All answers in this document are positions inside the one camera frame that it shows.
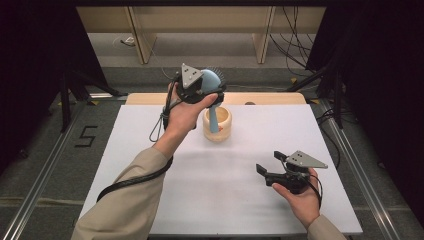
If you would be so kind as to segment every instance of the floor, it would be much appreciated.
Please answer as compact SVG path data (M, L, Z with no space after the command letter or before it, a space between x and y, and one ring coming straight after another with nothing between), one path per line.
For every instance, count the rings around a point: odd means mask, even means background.
M130 34L89 34L89 37L109 85L122 92L164 92L168 77L172 76L182 63L194 67L220 68L230 85L228 91L282 91L292 86L292 81L300 81L305 77L302 75L310 74L294 61L287 60L272 42L268 47L266 62L257 64L253 43L247 34L160 34L153 46L154 55L145 65L140 65L134 47L120 42L125 42L131 37ZM283 49L287 49L288 45L282 36L273 37ZM312 46L313 39L313 35L300 36L300 42L305 49ZM291 46L289 52L297 61L302 62L305 58L302 58L304 51L299 51L297 47ZM314 93L317 83L312 83L301 91L306 99L317 100ZM88 89L91 93L101 92L93 87ZM125 99L109 98L89 104L71 102L72 130L66 136L60 133L61 110L58 98L51 105L50 114L45 117L31 144L27 146L29 156L16 159L0 176L2 236L11 229L8 226L18 224L21 226L17 231L20 239L70 238L116 115L120 106L125 104ZM328 106L331 107L328 102L326 99L318 99L315 103L310 103L316 117L321 116ZM362 235L349 238L424 239L423 228L395 188L390 176L377 164L378 157L360 123L349 111L347 102L343 105L343 112L343 133L353 146L357 164L363 168L371 183L377 199L374 201L381 203L383 210L390 216L395 235L394 238L388 238L387 231L381 228L381 222L376 219L378 214L369 204L370 199L368 194L364 193L361 179L357 178L353 168L355 165L352 165L346 149L341 147L332 120L328 120L322 125L323 137L335 163L340 161L339 176L364 231ZM89 139L81 138L83 132L85 136L95 136L91 144ZM64 140L66 144L58 146L58 140ZM46 170L46 163L52 163L51 169ZM34 183L41 181L42 172L48 173L42 175L44 185L36 186ZM28 214L22 215L19 210L26 205L25 200L31 193L36 199L35 205L26 208ZM306 239L306 236L284 236L281 239Z

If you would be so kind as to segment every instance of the white tabletop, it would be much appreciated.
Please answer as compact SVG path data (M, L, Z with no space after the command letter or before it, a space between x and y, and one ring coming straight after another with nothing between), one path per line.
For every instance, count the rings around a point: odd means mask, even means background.
M280 195L265 185L256 163L283 173L273 157L301 150L326 163L316 169L323 184L321 213L345 234L362 229L346 195L309 105L225 105L233 114L229 139L213 143L197 129L186 137L166 173L151 235L282 236L305 233ZM144 148L162 106L125 105L84 204L81 216L98 194Z

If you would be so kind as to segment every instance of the gray carpet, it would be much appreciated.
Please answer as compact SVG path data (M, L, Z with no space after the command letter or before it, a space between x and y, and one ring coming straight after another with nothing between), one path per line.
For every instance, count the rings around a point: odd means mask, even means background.
M169 74L176 70L176 68L164 69ZM293 76L287 69L277 68L223 68L221 70L228 84L245 86L230 87L229 91L278 91L279 89L247 87L257 86L253 80L259 78L266 79L261 82L260 86L262 87L286 88L291 86L287 79ZM104 68L104 73L109 84L122 92L164 92L166 83L169 82L160 68ZM91 92L101 92L94 87L88 87L88 89ZM305 91L304 94L307 98L315 97L313 89ZM28 146L29 157L17 159L0 176L0 234L6 230L10 219L28 193L58 138L61 128L61 112L57 103L58 100L52 104L50 108L52 115L46 116L39 131L34 135L31 145ZM123 101L100 101L97 105L84 107L21 239L70 238L74 221L79 216L122 104L124 104ZM316 117L323 113L320 105L312 104L310 106ZM362 131L360 123L354 123L355 118L352 115L344 115L343 118L345 119L343 121L345 133L354 146L354 150L384 206L389 210L401 238L424 239L422 227L403 201L390 177L384 169L377 166L378 158ZM89 139L80 139L81 132L86 126L96 126L96 128L86 130L86 135L95 136L95 139L91 147L76 147L90 142ZM334 139L328 123L324 123L323 128ZM333 160L337 162L336 147L327 137L324 139ZM343 154L341 154L338 172L364 230L362 235L352 236L352 239L384 239ZM281 239L297 240L306 239L306 237L292 236Z

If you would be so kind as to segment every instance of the beige sleeve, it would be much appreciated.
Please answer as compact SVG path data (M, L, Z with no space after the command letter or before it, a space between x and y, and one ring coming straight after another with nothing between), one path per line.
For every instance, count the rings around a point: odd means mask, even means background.
M168 159L154 148L140 152L115 182L153 173ZM162 193L165 174L106 194L82 216L72 239L147 239Z
M324 215L319 216L308 228L309 240L346 240L343 234Z

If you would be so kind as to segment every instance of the right hand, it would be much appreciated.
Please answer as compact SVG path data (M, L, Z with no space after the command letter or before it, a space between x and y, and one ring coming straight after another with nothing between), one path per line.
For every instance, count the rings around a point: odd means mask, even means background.
M309 168L309 173L318 177L317 172L313 168ZM318 189L318 180L316 178L310 177L310 182ZM289 202L294 215L306 229L319 217L318 197L311 187L308 186L303 193L297 195L292 194L287 188L278 183L272 184L272 188Z

